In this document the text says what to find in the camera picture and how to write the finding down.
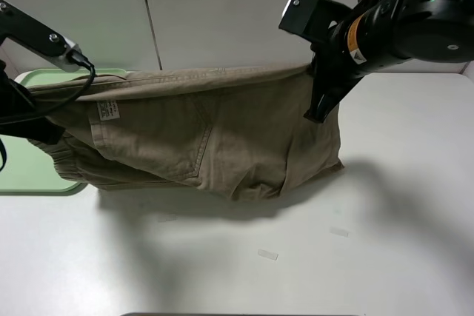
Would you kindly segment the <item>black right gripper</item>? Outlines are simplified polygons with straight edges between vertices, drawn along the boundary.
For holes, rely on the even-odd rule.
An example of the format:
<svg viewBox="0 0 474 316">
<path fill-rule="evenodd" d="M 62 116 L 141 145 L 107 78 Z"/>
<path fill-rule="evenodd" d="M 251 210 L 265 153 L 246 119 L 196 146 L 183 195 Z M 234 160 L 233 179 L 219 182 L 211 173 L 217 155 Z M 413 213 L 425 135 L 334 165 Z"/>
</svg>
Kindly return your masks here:
<svg viewBox="0 0 474 316">
<path fill-rule="evenodd" d="M 311 44 L 310 49 L 313 59 L 309 74 L 313 77 L 313 89 L 304 117 L 314 123 L 324 123 L 367 72 L 354 62 L 347 44 Z"/>
</svg>

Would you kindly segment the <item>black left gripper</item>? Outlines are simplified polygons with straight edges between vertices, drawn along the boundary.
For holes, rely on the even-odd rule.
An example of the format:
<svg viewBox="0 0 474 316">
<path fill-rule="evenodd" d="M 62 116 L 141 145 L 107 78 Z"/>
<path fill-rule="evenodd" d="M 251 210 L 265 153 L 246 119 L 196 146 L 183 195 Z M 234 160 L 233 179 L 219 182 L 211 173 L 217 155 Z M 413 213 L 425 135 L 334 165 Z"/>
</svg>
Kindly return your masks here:
<svg viewBox="0 0 474 316">
<path fill-rule="evenodd" d="M 36 103 L 30 92 L 1 71 L 1 118 L 35 112 Z M 1 134 L 56 144 L 62 136 L 62 128 L 42 117 L 21 123 L 1 124 Z"/>
</svg>

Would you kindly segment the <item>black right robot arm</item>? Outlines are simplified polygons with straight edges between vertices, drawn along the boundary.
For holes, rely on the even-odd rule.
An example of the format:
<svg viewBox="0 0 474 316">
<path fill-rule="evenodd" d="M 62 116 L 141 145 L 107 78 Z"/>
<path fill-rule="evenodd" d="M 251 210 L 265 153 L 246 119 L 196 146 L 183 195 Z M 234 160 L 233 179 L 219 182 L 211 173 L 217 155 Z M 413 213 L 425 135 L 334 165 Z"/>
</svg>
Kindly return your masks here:
<svg viewBox="0 0 474 316">
<path fill-rule="evenodd" d="M 363 77 L 410 60 L 473 60 L 473 0 L 358 0 L 312 43 L 306 118 L 322 123 Z"/>
</svg>

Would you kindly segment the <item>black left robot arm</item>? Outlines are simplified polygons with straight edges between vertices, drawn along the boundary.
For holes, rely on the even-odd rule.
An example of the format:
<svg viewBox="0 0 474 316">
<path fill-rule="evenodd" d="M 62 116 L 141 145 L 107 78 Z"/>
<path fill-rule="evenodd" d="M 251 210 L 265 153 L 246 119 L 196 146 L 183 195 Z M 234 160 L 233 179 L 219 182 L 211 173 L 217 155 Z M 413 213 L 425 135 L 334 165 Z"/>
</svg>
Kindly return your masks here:
<svg viewBox="0 0 474 316">
<path fill-rule="evenodd" d="M 5 72 L 6 64 L 1 61 L 1 119 L 12 121 L 10 116 L 36 114 L 36 103 L 30 92 L 10 79 Z M 16 123 L 1 123 L 1 134 L 25 138 L 43 144 L 56 144 L 64 133 L 64 128 L 50 122 L 45 117 Z"/>
</svg>

